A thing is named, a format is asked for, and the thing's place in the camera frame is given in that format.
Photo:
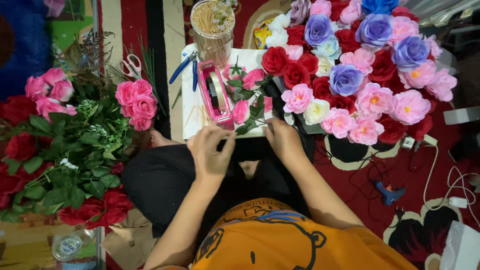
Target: pink tape dispenser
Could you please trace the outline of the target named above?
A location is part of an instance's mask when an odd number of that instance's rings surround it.
[[[227,99],[220,71],[213,61],[198,63],[200,92],[204,100],[208,117],[213,124],[225,130],[233,131],[232,112]]]

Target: water bottle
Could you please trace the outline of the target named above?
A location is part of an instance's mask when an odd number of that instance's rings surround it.
[[[52,246],[53,256],[60,261],[69,261],[77,257],[82,246],[95,237],[95,230],[79,230],[67,235],[56,235]]]

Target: black pants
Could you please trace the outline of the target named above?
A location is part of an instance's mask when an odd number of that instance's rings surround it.
[[[238,161],[245,160],[241,157],[245,149],[237,143],[227,175],[202,220],[198,237],[200,242],[230,208],[251,199],[276,199],[309,216],[295,180],[269,145],[268,148],[270,150],[262,153],[264,159],[257,166],[255,178],[246,180],[238,165]],[[152,222],[155,238],[167,229],[194,179],[193,157],[186,145],[149,149],[133,158],[122,173],[127,195]]]

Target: scissors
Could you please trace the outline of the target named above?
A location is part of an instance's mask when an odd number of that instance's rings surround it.
[[[191,62],[193,61],[193,68],[192,68],[192,72],[193,72],[193,91],[195,92],[195,90],[197,90],[197,81],[198,81],[198,75],[197,75],[197,64],[198,64],[198,61],[196,60],[196,57],[197,57],[197,52],[194,51],[190,54],[189,57],[187,57],[187,59],[185,59],[181,64],[180,66],[175,70],[175,72],[173,73],[172,77],[170,78],[170,81],[168,83],[172,84],[173,81],[175,81],[175,79],[179,76],[180,72]]]
[[[131,60],[131,57],[134,57],[138,61],[139,63],[138,66],[135,65],[135,61]],[[140,59],[134,54],[129,54],[127,55],[127,60],[128,60],[128,63],[125,60],[122,60],[119,63],[120,71],[126,76],[133,77],[137,80],[141,79],[142,78],[142,62],[140,62]],[[127,67],[128,73],[125,73],[123,71],[122,63],[125,67]]]

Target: orange t-shirt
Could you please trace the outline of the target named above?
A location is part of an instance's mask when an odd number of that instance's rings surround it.
[[[412,269],[369,229],[319,225],[269,198],[235,206],[202,242],[192,270]]]

